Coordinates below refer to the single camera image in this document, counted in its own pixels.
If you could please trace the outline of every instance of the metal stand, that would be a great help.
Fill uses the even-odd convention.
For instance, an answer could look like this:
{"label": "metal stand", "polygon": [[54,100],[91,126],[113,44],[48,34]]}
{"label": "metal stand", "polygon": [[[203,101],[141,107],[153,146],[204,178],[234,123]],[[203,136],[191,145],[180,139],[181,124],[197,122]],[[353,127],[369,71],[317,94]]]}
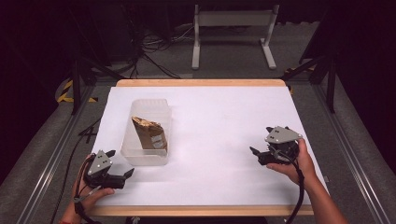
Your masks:
{"label": "metal stand", "polygon": [[334,113],[335,61],[333,57],[320,56],[316,59],[312,59],[296,69],[288,69],[280,79],[284,81],[289,80],[314,65],[316,67],[309,77],[309,82],[318,85],[323,78],[328,75],[326,103],[330,111]]}
{"label": "metal stand", "polygon": [[272,10],[261,11],[200,11],[195,5],[194,16],[194,49],[192,53],[192,69],[199,68],[199,57],[201,43],[199,38],[200,26],[267,26],[267,36],[261,38],[262,50],[270,69],[276,69],[274,57],[271,53],[269,43],[274,30],[279,5]]}

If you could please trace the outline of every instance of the metal rail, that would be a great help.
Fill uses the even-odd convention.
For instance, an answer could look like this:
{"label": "metal rail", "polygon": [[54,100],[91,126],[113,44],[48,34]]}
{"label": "metal rail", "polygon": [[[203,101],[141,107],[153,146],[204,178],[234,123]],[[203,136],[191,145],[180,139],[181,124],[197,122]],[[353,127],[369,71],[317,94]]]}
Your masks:
{"label": "metal rail", "polygon": [[346,162],[349,166],[350,171],[355,177],[355,180],[359,186],[359,189],[361,190],[361,194],[363,195],[364,200],[367,202],[367,205],[373,214],[375,222],[381,224],[390,224],[389,218],[381,202],[377,198],[372,184],[370,183],[370,180],[361,168],[361,163],[356,157],[353,147],[349,144],[343,128],[341,127],[335,114],[331,113],[329,108],[327,107],[326,96],[323,89],[319,85],[313,85],[313,89],[316,96],[320,100],[321,106],[326,111],[327,117],[331,122],[332,127],[334,128],[334,132],[336,133],[338,141],[342,146],[341,151],[346,158]]}
{"label": "metal rail", "polygon": [[56,172],[56,169],[61,161],[61,158],[65,151],[65,146],[67,145],[68,140],[70,139],[71,132],[73,132],[76,127],[78,120],[82,114],[83,108],[88,102],[93,91],[93,87],[87,86],[82,94],[82,103],[80,109],[74,116],[71,116],[70,120],[67,121],[64,132],[61,135],[61,138],[56,145],[55,149],[51,157],[49,158],[49,162],[47,163],[46,168],[38,179],[35,189],[32,192],[32,195],[29,198],[29,201],[26,203],[23,211],[21,213],[20,218],[17,223],[30,223],[32,217],[35,215],[35,212],[41,203],[41,200],[44,197],[44,194],[47,191],[48,186],[50,185],[50,181],[53,178],[53,175]]}

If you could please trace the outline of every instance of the table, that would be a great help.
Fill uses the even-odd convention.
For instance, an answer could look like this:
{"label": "table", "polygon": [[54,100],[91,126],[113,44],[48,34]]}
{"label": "table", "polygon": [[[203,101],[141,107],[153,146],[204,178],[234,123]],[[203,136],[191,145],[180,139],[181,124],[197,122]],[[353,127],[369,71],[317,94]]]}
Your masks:
{"label": "table", "polygon": [[[171,106],[169,162],[165,166],[136,166],[124,189],[100,201],[90,216],[291,214],[298,200],[298,186],[286,176],[261,167],[248,148],[264,150],[267,126],[289,125],[305,137],[324,184],[289,90],[277,79],[119,81],[108,96],[92,149],[118,151],[111,158],[113,175],[131,169],[119,153],[120,144],[131,103],[141,98],[165,98]],[[313,215],[306,194],[298,214]]]}

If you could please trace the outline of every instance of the wooden table edge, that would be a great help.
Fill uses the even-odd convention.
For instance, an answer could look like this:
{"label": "wooden table edge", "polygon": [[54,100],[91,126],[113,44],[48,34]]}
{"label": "wooden table edge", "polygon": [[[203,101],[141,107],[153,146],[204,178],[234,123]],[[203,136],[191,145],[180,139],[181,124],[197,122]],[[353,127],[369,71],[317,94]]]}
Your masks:
{"label": "wooden table edge", "polygon": [[[116,217],[279,217],[289,216],[294,205],[96,205],[90,216]],[[311,205],[302,205],[298,216],[313,216]]]}
{"label": "wooden table edge", "polygon": [[285,87],[282,79],[121,79],[116,87],[267,86]]}

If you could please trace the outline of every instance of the brown object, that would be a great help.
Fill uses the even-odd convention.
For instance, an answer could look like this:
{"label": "brown object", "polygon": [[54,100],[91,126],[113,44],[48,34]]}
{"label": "brown object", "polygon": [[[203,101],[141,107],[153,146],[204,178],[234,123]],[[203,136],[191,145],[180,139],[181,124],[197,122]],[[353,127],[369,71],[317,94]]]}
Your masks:
{"label": "brown object", "polygon": [[132,117],[132,122],[136,128],[137,136],[143,149],[166,149],[167,142],[163,127],[160,123]]}

